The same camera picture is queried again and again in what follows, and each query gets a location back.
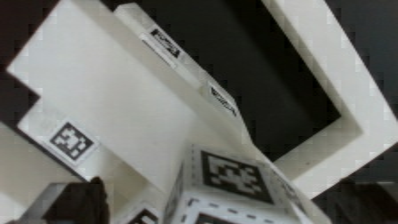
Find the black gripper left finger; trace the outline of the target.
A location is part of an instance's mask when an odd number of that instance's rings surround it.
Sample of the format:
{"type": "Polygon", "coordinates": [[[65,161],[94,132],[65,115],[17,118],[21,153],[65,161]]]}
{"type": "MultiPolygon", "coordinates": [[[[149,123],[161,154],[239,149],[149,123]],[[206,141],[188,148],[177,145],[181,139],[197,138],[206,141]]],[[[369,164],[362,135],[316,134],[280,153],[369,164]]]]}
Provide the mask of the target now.
{"type": "Polygon", "coordinates": [[[88,182],[53,183],[42,199],[42,224],[110,224],[104,183],[99,177],[88,182]]]}

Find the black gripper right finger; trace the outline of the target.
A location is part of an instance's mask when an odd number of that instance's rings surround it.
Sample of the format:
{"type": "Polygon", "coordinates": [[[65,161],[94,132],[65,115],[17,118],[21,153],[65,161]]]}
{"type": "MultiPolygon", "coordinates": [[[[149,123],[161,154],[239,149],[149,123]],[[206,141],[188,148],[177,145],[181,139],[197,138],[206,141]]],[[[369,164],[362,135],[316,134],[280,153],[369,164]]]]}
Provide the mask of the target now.
{"type": "Polygon", "coordinates": [[[341,181],[312,199],[332,224],[398,224],[398,183],[341,181]]]}

